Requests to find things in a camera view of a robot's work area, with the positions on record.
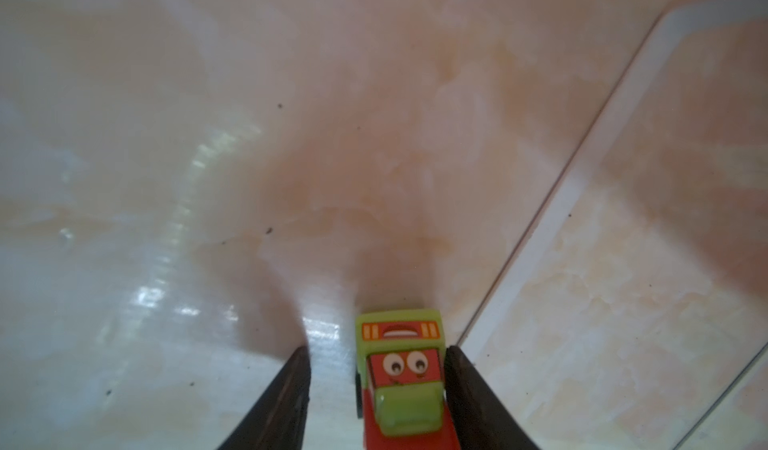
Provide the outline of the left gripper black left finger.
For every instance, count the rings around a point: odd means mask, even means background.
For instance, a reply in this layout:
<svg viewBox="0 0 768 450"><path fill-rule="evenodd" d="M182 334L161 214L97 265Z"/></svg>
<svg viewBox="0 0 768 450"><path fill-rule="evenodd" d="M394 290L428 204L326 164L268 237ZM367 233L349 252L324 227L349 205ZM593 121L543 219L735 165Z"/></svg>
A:
<svg viewBox="0 0 768 450"><path fill-rule="evenodd" d="M310 385L310 353L307 346L301 346L291 354L219 449L301 449Z"/></svg>

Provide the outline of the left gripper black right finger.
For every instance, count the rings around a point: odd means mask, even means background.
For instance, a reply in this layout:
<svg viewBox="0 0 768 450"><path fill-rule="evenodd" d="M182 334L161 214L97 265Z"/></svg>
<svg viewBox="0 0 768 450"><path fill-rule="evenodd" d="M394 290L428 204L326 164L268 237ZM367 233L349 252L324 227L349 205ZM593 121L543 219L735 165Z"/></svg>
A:
<svg viewBox="0 0 768 450"><path fill-rule="evenodd" d="M461 449L540 449L458 346L447 348L444 374L448 408Z"/></svg>

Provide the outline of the grey olive toy car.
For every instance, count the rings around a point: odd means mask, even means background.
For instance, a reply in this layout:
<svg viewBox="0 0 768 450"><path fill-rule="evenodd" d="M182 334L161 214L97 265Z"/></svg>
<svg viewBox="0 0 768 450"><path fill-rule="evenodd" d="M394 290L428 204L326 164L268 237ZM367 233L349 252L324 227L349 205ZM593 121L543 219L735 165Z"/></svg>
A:
<svg viewBox="0 0 768 450"><path fill-rule="evenodd" d="M356 397L363 448L458 449L445 394L442 318L435 309L355 320Z"/></svg>

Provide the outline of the wooden two-tier white-frame shelf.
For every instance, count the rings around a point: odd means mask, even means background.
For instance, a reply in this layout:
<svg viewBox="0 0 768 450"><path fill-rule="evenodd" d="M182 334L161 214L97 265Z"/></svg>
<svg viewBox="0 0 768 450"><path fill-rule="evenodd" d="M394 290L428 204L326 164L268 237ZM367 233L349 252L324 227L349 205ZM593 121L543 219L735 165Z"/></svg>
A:
<svg viewBox="0 0 768 450"><path fill-rule="evenodd" d="M568 213L678 46L701 31L766 17L767 0L701 0L676 7L656 21L459 338L458 346L470 361L477 360L503 322Z"/></svg>

